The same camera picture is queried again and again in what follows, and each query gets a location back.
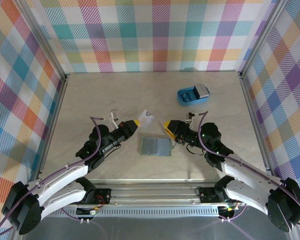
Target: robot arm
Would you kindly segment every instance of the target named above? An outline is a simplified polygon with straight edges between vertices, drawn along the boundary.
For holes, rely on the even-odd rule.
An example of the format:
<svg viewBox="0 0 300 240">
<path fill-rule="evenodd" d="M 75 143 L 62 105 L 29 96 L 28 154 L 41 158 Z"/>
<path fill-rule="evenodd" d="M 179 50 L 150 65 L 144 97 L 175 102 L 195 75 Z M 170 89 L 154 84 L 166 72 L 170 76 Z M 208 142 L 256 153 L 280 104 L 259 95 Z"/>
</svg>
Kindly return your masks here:
<svg viewBox="0 0 300 240">
<path fill-rule="evenodd" d="M 246 203 L 268 215 L 271 222 L 285 232 L 290 232 L 300 221 L 300 206 L 280 188 L 285 188 L 300 202 L 297 182 L 291 178 L 283 180 L 268 176 L 244 161 L 221 142 L 221 133 L 214 123 L 202 125 L 200 135 L 180 120 L 168 121 L 164 126 L 177 143 L 206 150 L 204 158 L 208 164 L 227 174 L 215 185 L 215 193 L 220 200 Z"/>
<path fill-rule="evenodd" d="M 79 161 L 78 164 L 67 164 L 63 170 L 56 171 L 50 177 L 40 178 L 28 184 L 21 181 L 15 183 L 3 205 L 3 215 L 8 215 L 9 222 L 20 235 L 24 235 L 57 209 L 74 202 L 89 203 L 94 198 L 95 187 L 84 176 L 105 160 L 105 154 L 129 139 L 138 126 L 137 120 L 130 120 L 121 122 L 116 129 L 109 132 L 107 126 L 99 125 L 100 148 L 92 155 L 99 141 L 98 131 L 94 128 L 89 135 L 89 141 L 75 155 L 74 162 Z M 19 201 L 9 215 L 8 212 Z"/>
</svg>

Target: blue tray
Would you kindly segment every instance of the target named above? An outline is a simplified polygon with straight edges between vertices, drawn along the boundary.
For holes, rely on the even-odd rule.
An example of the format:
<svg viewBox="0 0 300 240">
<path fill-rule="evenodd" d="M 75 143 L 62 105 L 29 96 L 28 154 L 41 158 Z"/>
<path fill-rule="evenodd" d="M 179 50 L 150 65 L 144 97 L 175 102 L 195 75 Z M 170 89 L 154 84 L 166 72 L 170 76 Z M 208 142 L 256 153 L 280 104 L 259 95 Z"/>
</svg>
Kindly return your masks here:
<svg viewBox="0 0 300 240">
<path fill-rule="evenodd" d="M 195 104 L 201 104 L 204 103 L 208 100 L 209 96 L 210 96 L 210 92 L 209 89 L 206 87 L 209 96 L 207 97 L 203 97 L 200 99 L 197 99 L 195 94 L 194 94 L 194 86 L 192 87 L 188 87 L 188 88 L 184 88 L 178 91 L 177 93 L 177 99 L 180 105 L 182 106 L 191 106 L 191 105 L 195 105 Z"/>
</svg>

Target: white card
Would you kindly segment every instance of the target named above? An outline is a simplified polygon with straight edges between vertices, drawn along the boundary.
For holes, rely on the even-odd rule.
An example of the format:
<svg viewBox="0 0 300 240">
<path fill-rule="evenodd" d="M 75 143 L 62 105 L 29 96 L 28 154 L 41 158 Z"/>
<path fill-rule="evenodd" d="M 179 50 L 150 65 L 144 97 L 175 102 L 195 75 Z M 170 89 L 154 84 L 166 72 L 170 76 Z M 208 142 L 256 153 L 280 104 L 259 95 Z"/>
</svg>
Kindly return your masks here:
<svg viewBox="0 0 300 240">
<path fill-rule="evenodd" d="M 144 110 L 138 117 L 138 121 L 140 122 L 141 127 L 147 128 L 154 118 L 155 117 L 150 112 Z"/>
</svg>

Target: blue container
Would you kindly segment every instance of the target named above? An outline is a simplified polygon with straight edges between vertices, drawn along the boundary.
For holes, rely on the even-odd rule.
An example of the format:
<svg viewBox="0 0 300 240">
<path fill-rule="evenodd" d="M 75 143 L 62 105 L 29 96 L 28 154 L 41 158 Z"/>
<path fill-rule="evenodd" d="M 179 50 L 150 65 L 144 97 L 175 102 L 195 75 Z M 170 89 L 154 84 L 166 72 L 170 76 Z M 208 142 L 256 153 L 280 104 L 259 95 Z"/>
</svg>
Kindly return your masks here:
<svg viewBox="0 0 300 240">
<path fill-rule="evenodd" d="M 180 103 L 180 105 L 186 107 L 186 106 L 191 106 L 191 105 L 195 105 L 195 104 L 201 104 L 208 100 L 208 98 L 210 96 L 210 92 L 207 87 L 206 87 L 206 90 L 208 91 L 209 96 L 199 98 L 199 99 L 197 99 L 197 97 L 195 96 L 194 88 L 195 88 L 195 86 L 192 86 L 192 87 L 184 88 L 184 89 L 181 89 L 178 91 L 177 99 L 178 99 L 178 102 Z"/>
</svg>

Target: beige tabletop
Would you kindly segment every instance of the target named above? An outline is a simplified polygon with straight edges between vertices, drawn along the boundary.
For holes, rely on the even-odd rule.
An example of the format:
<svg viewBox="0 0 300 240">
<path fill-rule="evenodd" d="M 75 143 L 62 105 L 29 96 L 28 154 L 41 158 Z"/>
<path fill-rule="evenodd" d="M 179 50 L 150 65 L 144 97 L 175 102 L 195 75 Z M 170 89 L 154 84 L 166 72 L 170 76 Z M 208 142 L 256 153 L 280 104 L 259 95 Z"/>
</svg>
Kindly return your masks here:
<svg viewBox="0 0 300 240">
<path fill-rule="evenodd" d="M 201 83 L 210 91 L 208 101 L 190 107 L 179 105 L 178 90 Z M 113 109 L 118 109 L 121 121 L 137 119 L 144 110 L 152 113 L 154 120 L 123 142 L 121 149 L 87 175 L 89 179 L 218 180 L 223 173 L 210 167 L 203 156 L 188 153 L 182 145 L 172 150 L 171 157 L 140 155 L 142 137 L 168 137 L 164 122 L 185 121 L 186 113 L 205 111 L 209 113 L 204 122 L 218 126 L 221 140 L 228 148 L 265 170 L 237 73 L 74 73 L 65 92 L 43 174 L 74 159 L 94 127 L 90 116 L 103 117 Z M 199 121 L 193 121 L 194 130 Z"/>
</svg>

